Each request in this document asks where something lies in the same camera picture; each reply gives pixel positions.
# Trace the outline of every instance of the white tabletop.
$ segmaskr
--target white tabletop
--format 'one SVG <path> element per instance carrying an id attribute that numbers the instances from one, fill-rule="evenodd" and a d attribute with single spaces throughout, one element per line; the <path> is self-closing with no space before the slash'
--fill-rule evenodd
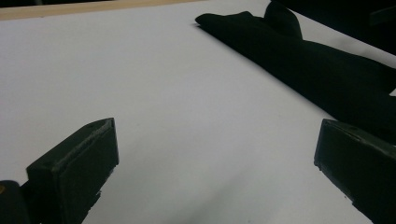
<path id="1" fill-rule="evenodd" d="M 214 0 L 0 21 L 0 179 L 86 123 L 113 117 L 120 165 L 84 224 L 364 224 L 314 166 L 330 118 L 197 28 Z M 396 57 L 302 16 L 305 39 L 396 67 Z"/>

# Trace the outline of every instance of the wooden strip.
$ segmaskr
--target wooden strip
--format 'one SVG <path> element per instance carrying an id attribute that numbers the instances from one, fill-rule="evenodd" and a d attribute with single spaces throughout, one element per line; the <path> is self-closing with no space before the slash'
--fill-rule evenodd
<path id="1" fill-rule="evenodd" d="M 204 0 L 117 0 L 33 7 L 4 7 L 0 8 L 0 21 L 114 10 L 129 7 L 154 7 L 197 1 Z"/>

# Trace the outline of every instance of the dark garment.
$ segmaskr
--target dark garment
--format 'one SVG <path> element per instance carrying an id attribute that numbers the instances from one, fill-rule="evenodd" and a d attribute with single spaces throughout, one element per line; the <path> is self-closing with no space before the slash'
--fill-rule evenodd
<path id="1" fill-rule="evenodd" d="M 336 119 L 396 145 L 395 69 L 303 40 L 297 18 L 277 2 L 263 18 L 242 12 L 196 21 Z"/>

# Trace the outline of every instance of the black fabric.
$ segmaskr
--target black fabric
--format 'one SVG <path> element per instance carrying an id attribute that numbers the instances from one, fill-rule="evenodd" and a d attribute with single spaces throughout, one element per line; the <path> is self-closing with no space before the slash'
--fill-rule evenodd
<path id="1" fill-rule="evenodd" d="M 297 18 L 278 2 L 263 18 L 242 12 L 196 21 L 336 119 L 396 145 L 395 69 L 303 40 Z"/>

